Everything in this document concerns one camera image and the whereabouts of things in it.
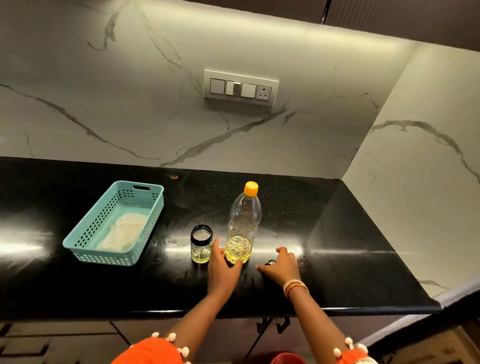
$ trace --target small glass jar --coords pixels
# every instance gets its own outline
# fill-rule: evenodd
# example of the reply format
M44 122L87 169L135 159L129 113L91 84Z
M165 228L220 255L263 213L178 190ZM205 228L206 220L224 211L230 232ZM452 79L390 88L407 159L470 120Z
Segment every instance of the small glass jar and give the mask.
M190 248L192 250L192 260L195 263L206 263L210 260L212 251L213 231L207 225L197 225L190 234Z

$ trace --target plastic bottle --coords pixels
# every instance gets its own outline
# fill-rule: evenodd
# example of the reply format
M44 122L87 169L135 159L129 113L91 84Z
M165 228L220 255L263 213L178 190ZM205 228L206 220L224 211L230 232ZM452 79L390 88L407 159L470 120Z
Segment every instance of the plastic bottle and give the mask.
M262 219L262 205L257 193L258 184L247 182L230 209L225 257L233 264L240 258L245 263L252 255L253 240Z

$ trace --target basket handle hole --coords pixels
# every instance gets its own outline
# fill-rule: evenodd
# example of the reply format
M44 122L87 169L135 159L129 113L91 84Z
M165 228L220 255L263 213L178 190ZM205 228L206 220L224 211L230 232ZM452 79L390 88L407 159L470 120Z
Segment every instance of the basket handle hole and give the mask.
M150 190L150 187L146 187L146 186L133 186L133 188L135 190L144 190L144 191L149 191Z

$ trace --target hand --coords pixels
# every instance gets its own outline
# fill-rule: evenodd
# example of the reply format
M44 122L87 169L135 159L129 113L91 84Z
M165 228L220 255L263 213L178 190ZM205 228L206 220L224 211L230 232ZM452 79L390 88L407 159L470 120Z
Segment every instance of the hand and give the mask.
M243 260L239 259L232 268L229 268L223 258L225 248L218 247L216 238L212 244L210 261L208 262L208 295L218 296L226 303L237 285Z
M264 273L283 288L284 284L292 279L300 279L299 266L295 254L289 253L287 248L277 248L278 257L271 266L257 266L260 273Z

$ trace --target red bucket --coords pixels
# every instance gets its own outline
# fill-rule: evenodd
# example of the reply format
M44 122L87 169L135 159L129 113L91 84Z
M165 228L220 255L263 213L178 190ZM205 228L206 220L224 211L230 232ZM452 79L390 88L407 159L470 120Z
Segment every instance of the red bucket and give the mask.
M307 364L307 362L292 352L281 352L273 358L270 364Z

